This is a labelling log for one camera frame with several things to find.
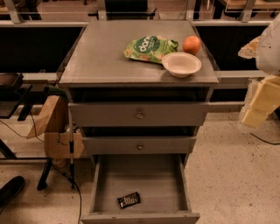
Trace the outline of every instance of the snack bag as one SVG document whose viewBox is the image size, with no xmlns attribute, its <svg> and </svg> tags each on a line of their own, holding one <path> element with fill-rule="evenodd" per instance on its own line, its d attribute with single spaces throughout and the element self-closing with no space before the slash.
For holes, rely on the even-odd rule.
<svg viewBox="0 0 280 224">
<path fill-rule="evenodd" d="M 124 50 L 124 56 L 133 60 L 144 60 L 161 64 L 168 53 L 177 51 L 178 42 L 160 36 L 148 36 L 132 40 Z"/>
</svg>

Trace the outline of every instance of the black shoe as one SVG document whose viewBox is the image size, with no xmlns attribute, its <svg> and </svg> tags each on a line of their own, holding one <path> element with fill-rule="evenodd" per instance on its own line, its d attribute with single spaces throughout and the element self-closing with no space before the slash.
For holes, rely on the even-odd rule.
<svg viewBox="0 0 280 224">
<path fill-rule="evenodd" d="M 24 186 L 25 179 L 17 176 L 0 189 L 0 214 L 5 206 L 21 192 Z"/>
</svg>

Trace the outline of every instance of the concrete floor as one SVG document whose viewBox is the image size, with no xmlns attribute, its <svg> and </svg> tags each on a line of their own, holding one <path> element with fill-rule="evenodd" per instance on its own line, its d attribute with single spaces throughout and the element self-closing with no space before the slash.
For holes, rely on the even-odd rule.
<svg viewBox="0 0 280 224">
<path fill-rule="evenodd" d="M 242 134 L 237 129 L 238 114 L 208 114 L 189 157 L 185 176 L 192 211 L 200 214 L 198 224 L 279 223 L 280 146 Z M 32 126 L 30 117 L 24 122 L 17 122 L 16 116 L 2 121 L 23 136 Z M 279 125 L 279 120 L 270 118 L 255 134 L 280 143 Z M 26 140 L 2 124 L 0 136 L 19 157 L 45 153 L 38 139 Z M 0 161 L 0 187 L 17 175 L 25 178 L 24 190 L 4 209 L 0 223 L 78 223 L 79 194 L 66 178 L 52 168 L 47 188 L 37 191 L 44 165 Z M 82 214 L 88 214 L 90 207 L 92 168 L 89 159 L 75 160 Z"/>
</svg>

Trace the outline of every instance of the bowl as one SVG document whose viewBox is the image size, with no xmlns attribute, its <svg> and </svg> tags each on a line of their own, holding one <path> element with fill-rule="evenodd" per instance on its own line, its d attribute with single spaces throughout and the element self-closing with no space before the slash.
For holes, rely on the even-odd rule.
<svg viewBox="0 0 280 224">
<path fill-rule="evenodd" d="M 162 63 L 171 75 L 178 78 L 185 78 L 201 69 L 201 61 L 186 52 L 171 52 L 163 57 Z"/>
</svg>

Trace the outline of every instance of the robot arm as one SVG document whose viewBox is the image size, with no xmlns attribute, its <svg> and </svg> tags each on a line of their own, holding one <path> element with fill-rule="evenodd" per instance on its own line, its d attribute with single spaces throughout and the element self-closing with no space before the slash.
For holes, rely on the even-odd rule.
<svg viewBox="0 0 280 224">
<path fill-rule="evenodd" d="M 257 90 L 241 120 L 241 125 L 256 128 L 280 106 L 280 14 L 262 35 L 245 45 L 238 53 L 255 58 L 258 69 L 269 76 L 258 83 Z"/>
</svg>

